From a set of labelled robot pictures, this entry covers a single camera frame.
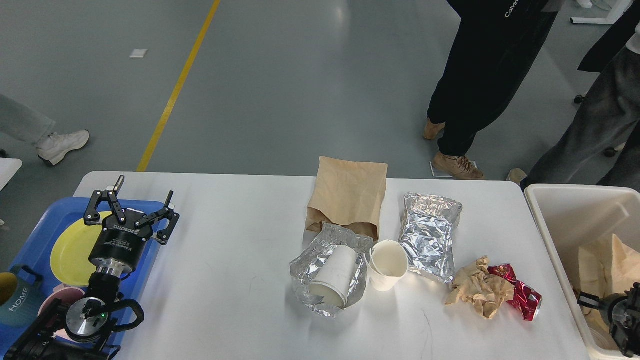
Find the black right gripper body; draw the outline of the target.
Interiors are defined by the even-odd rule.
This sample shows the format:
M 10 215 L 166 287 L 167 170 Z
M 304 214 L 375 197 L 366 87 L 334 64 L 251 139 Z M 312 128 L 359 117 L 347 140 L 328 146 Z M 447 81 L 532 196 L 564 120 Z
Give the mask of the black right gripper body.
M 598 310 L 606 326 L 626 321 L 626 294 L 611 294 L 599 299 Z

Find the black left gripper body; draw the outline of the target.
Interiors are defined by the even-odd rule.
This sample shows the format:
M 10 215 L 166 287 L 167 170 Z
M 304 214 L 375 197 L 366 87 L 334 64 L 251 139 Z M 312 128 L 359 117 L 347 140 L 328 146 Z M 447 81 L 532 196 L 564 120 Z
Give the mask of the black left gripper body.
M 120 274 L 135 272 L 147 240 L 153 234 L 150 224 L 135 228 L 136 223 L 141 224 L 145 216 L 141 210 L 126 209 L 124 224 L 118 222 L 117 215 L 106 216 L 102 220 L 102 231 L 88 256 L 89 262 L 96 268 L 117 269 Z

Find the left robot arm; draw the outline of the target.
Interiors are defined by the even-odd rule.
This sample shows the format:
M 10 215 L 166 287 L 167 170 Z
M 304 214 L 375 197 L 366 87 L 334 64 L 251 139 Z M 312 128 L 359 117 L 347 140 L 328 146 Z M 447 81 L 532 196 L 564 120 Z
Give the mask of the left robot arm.
M 93 192 L 83 226 L 89 235 L 87 262 L 94 272 L 86 292 L 73 304 L 55 299 L 12 344 L 7 360 L 111 360 L 119 346 L 108 346 L 112 335 L 134 330 L 145 319 L 142 306 L 121 293 L 122 282 L 137 271 L 147 244 L 168 243 L 180 216 L 167 194 L 163 207 L 145 213 L 122 207 L 120 176 L 112 188 Z

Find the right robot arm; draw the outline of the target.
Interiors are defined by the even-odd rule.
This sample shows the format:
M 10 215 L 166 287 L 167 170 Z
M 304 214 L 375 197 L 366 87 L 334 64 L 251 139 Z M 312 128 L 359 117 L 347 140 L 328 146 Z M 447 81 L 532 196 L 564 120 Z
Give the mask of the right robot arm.
M 627 358 L 640 355 L 640 283 L 604 298 L 581 291 L 577 303 L 599 311 L 622 355 Z

